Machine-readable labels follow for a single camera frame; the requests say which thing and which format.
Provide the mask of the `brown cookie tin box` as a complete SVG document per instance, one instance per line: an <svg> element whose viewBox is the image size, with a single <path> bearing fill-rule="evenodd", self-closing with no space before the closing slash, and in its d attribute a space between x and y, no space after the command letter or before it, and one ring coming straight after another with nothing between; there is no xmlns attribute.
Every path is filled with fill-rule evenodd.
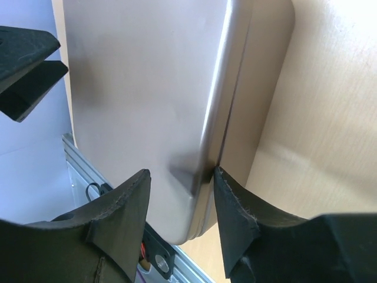
<svg viewBox="0 0 377 283"><path fill-rule="evenodd" d="M207 108L202 167L194 174L197 201L187 240L216 222L216 166L247 183L294 25L291 1L230 4Z"/></svg>

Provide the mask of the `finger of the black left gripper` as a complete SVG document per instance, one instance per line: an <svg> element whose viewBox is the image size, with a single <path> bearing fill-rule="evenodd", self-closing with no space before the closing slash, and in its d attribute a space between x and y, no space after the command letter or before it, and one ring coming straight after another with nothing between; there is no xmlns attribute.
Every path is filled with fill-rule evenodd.
<svg viewBox="0 0 377 283"><path fill-rule="evenodd" d="M1 112L22 122L67 72L61 61L43 61L1 94Z"/></svg>
<svg viewBox="0 0 377 283"><path fill-rule="evenodd" d="M59 47L59 41L47 31L1 26L1 91Z"/></svg>

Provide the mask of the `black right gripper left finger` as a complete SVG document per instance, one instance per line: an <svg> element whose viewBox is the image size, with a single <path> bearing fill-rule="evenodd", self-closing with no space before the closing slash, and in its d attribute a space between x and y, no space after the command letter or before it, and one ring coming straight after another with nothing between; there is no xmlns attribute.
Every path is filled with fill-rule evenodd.
<svg viewBox="0 0 377 283"><path fill-rule="evenodd" d="M2 221L1 281L134 282L150 188L143 169L52 221Z"/></svg>

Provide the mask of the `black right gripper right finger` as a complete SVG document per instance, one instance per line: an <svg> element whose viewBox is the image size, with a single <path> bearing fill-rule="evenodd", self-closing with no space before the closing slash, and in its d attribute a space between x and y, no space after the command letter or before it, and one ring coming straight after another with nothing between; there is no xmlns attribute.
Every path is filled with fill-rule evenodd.
<svg viewBox="0 0 377 283"><path fill-rule="evenodd" d="M376 281L375 213L300 218L221 167L213 177L224 271L232 282Z"/></svg>

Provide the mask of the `brown tin lid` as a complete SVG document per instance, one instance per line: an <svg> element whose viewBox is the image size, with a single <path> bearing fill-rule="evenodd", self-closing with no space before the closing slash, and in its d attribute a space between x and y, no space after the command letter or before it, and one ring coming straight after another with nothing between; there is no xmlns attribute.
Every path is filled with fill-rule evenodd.
<svg viewBox="0 0 377 283"><path fill-rule="evenodd" d="M113 186L151 172L147 222L209 224L252 1L64 1L74 140Z"/></svg>

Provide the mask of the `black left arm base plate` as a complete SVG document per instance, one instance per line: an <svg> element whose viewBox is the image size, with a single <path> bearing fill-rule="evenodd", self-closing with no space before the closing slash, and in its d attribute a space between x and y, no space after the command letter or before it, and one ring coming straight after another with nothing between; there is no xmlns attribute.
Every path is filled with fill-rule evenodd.
<svg viewBox="0 0 377 283"><path fill-rule="evenodd" d="M173 277L176 251L145 221L131 214L131 223L120 229L125 239L116 244L116 250L135 251L140 244L135 265L135 282L176 282Z"/></svg>

